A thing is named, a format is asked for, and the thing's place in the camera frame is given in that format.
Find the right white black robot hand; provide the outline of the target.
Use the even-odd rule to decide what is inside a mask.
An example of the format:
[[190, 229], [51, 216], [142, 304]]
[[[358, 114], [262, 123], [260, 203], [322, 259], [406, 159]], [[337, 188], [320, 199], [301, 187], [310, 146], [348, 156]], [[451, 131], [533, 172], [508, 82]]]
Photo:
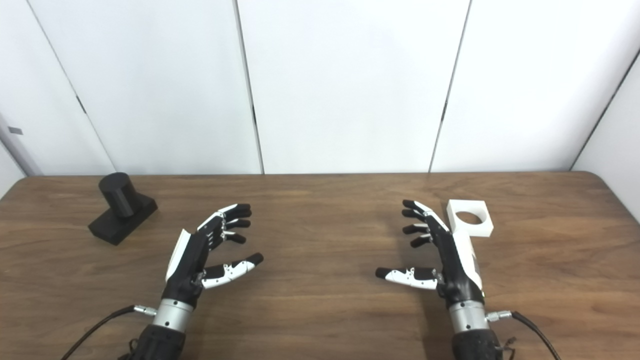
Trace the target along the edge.
[[412, 248], [433, 244], [438, 250], [441, 270], [436, 268], [377, 268], [375, 276], [381, 280], [406, 285], [416, 289], [435, 290], [450, 307], [457, 303], [473, 301], [485, 303], [482, 280], [475, 272], [475, 260], [471, 250], [456, 240], [445, 222], [423, 203], [404, 199], [402, 216], [420, 222], [402, 228], [406, 235], [419, 234], [410, 242]]

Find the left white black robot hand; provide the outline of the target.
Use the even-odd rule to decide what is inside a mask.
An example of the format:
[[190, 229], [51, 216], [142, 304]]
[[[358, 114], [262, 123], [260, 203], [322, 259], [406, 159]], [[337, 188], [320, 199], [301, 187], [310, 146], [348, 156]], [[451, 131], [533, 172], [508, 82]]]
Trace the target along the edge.
[[250, 227], [251, 215], [248, 203], [234, 203], [213, 212], [194, 233], [183, 229], [167, 266], [161, 299], [196, 308], [204, 290], [237, 280], [261, 264], [265, 258], [258, 252], [231, 263], [206, 265], [210, 253], [223, 243], [247, 241], [233, 228]]

